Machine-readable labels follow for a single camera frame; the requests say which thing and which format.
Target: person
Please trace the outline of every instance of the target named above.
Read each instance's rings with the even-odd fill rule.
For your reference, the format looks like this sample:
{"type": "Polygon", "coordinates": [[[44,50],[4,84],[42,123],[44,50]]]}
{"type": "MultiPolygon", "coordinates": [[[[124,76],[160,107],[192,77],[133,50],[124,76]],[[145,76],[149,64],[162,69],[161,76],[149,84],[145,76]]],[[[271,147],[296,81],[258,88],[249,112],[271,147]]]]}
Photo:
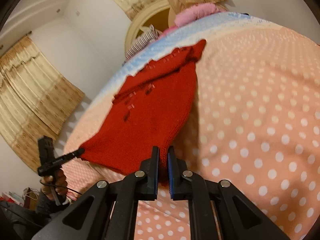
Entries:
{"type": "MultiPolygon", "coordinates": [[[[44,184],[51,184],[52,180],[52,176],[47,176],[43,177],[41,182],[44,184]]],[[[68,190],[64,188],[67,187],[68,183],[66,181],[66,176],[61,169],[56,172],[55,185],[58,186],[55,188],[55,191],[58,193],[59,199],[64,200],[63,204],[60,206],[56,205],[50,187],[44,185],[41,187],[35,211],[21,207],[16,203],[0,201],[0,209],[3,211],[6,218],[5,221],[5,218],[1,219],[0,216],[0,231],[3,231],[4,233],[5,230],[5,234],[10,236],[3,239],[31,240],[42,227],[69,206],[70,203],[66,198],[68,190]]]]}

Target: metal screw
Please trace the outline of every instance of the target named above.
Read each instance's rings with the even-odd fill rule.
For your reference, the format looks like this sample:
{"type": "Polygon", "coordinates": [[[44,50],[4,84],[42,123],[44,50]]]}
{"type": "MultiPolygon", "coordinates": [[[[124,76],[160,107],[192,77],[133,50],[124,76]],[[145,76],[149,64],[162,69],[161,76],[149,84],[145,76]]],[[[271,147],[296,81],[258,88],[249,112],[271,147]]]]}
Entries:
{"type": "Polygon", "coordinates": [[[106,187],[108,184],[107,184],[107,182],[105,182],[104,180],[100,180],[100,181],[98,181],[98,183],[97,183],[97,187],[98,188],[104,188],[104,187],[106,187]]]}
{"type": "Polygon", "coordinates": [[[137,177],[137,178],[142,178],[143,176],[144,176],[144,171],[136,171],[135,172],[135,176],[137,177]]]}
{"type": "Polygon", "coordinates": [[[182,175],[189,178],[189,177],[191,177],[193,175],[193,173],[192,173],[192,171],[184,171],[182,173],[182,175]]]}
{"type": "Polygon", "coordinates": [[[222,181],[220,182],[220,184],[221,184],[221,186],[223,186],[223,187],[230,187],[230,185],[231,185],[230,181],[228,181],[228,180],[226,180],[226,179],[222,180],[222,181]]]}

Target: hand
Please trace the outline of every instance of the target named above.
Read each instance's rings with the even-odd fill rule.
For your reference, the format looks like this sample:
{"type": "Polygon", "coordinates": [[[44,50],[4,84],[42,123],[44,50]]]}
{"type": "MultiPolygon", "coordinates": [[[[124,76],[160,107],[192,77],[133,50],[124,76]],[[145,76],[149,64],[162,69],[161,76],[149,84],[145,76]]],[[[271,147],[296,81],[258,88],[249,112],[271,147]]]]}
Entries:
{"type": "MultiPolygon", "coordinates": [[[[43,177],[41,179],[41,182],[44,183],[44,184],[52,184],[52,180],[53,180],[53,176],[46,176],[46,177],[43,177]]],[[[66,176],[64,175],[63,173],[63,170],[62,169],[59,169],[56,171],[56,183],[55,183],[56,186],[64,186],[66,187],[68,185],[68,183],[66,182],[66,176]]],[[[49,186],[42,186],[41,187],[41,190],[42,192],[47,196],[48,199],[50,199],[51,201],[54,201],[54,198],[53,198],[53,195],[51,193],[51,189],[49,186]]],[[[63,196],[63,195],[66,195],[67,194],[67,189],[66,188],[63,188],[63,187],[56,187],[55,188],[55,191],[63,196]]]]}

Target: white wall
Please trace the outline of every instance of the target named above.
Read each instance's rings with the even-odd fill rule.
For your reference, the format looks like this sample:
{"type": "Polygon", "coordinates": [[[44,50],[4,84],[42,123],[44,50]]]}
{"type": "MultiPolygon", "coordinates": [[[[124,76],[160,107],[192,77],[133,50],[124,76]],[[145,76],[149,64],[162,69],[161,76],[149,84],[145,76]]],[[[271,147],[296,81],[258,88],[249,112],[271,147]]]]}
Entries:
{"type": "Polygon", "coordinates": [[[65,17],[114,73],[124,62],[124,41],[131,21],[113,0],[70,0],[65,17]]]}
{"type": "Polygon", "coordinates": [[[250,15],[288,27],[320,44],[320,25],[303,0],[227,0],[230,11],[250,15]]]}

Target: black jacket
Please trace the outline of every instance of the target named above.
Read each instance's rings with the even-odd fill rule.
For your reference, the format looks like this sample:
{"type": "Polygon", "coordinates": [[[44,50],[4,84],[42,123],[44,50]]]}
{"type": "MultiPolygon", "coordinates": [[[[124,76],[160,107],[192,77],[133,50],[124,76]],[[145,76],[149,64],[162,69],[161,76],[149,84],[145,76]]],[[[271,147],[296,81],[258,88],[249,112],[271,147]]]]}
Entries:
{"type": "Polygon", "coordinates": [[[5,221],[5,218],[1,216],[0,212],[0,239],[31,240],[31,238],[41,228],[12,213],[4,206],[17,213],[21,217],[43,227],[54,217],[56,217],[60,212],[65,210],[69,206],[69,204],[57,206],[54,201],[50,201],[42,192],[39,195],[36,211],[26,209],[15,203],[0,201],[0,208],[2,209],[3,214],[7,220],[5,221]],[[7,236],[6,239],[1,235],[4,232],[7,233],[9,238],[7,238],[7,236]]]}

